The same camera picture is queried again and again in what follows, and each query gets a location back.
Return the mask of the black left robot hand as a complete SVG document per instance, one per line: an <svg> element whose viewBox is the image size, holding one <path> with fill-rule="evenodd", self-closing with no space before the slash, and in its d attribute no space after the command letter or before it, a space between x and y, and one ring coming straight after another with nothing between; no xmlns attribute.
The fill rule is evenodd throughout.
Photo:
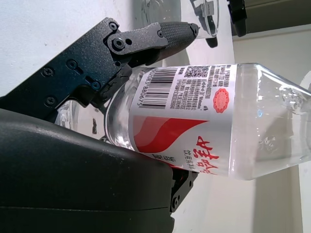
<svg viewBox="0 0 311 233"><path fill-rule="evenodd" d="M217 33L219 29L220 7L218 0L200 0L198 3L191 1L195 15L201 24L201 32L207 35L198 36L204 38L210 48L218 46ZM243 0L229 0L228 10L234 30L238 37L246 35L246 8Z"/></svg>

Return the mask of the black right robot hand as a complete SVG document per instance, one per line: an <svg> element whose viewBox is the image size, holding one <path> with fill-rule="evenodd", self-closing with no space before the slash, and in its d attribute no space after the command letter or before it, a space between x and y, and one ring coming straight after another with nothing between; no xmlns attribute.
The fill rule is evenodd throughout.
<svg viewBox="0 0 311 233"><path fill-rule="evenodd" d="M105 18L0 99L3 233L171 233L197 178L56 125L68 100L101 112L132 69L189 46L194 23L121 32Z"/></svg>

